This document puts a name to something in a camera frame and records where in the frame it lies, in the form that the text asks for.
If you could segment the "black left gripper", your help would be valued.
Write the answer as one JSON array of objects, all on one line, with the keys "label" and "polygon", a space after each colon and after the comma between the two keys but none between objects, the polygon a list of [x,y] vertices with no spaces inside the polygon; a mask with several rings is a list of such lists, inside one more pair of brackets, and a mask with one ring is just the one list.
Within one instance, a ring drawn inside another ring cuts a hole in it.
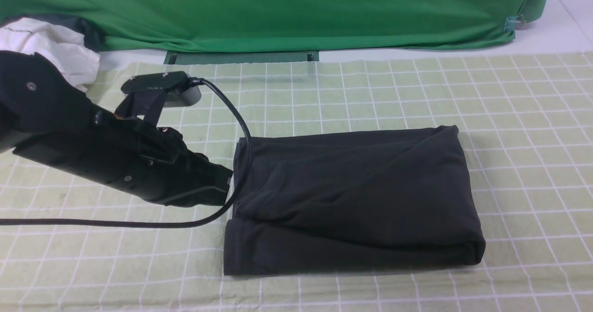
[{"label": "black left gripper", "polygon": [[101,139],[132,161],[123,175],[125,192],[178,208],[225,204],[233,171],[191,152],[176,129],[111,113],[97,113],[93,124]]}]

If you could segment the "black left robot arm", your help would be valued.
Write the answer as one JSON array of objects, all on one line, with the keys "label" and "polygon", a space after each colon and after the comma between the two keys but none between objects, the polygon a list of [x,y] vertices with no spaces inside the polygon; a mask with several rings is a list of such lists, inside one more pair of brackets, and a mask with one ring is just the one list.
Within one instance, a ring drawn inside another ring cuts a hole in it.
[{"label": "black left robot arm", "polygon": [[40,53],[3,50],[1,151],[151,204],[221,206],[232,171],[191,152],[175,129],[157,126],[163,108],[201,99],[198,84],[184,71],[134,76],[112,113]]}]

